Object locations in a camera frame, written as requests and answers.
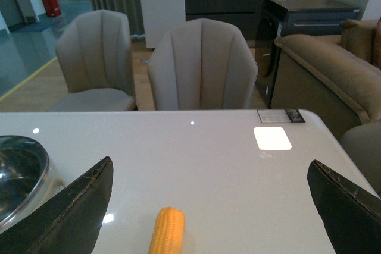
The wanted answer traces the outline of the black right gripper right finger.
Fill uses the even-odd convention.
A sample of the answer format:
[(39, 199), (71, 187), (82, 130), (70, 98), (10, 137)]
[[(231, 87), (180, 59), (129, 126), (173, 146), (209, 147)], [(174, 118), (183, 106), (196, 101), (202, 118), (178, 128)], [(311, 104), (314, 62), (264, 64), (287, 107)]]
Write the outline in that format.
[(336, 253), (380, 253), (380, 198), (318, 160), (307, 181)]

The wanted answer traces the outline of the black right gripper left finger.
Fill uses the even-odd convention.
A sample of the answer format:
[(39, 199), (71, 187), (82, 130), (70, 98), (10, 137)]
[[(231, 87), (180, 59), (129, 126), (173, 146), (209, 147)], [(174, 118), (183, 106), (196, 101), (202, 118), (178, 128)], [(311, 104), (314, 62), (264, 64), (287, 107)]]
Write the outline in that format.
[(111, 197), (105, 157), (16, 225), (1, 233), (1, 253), (92, 253)]

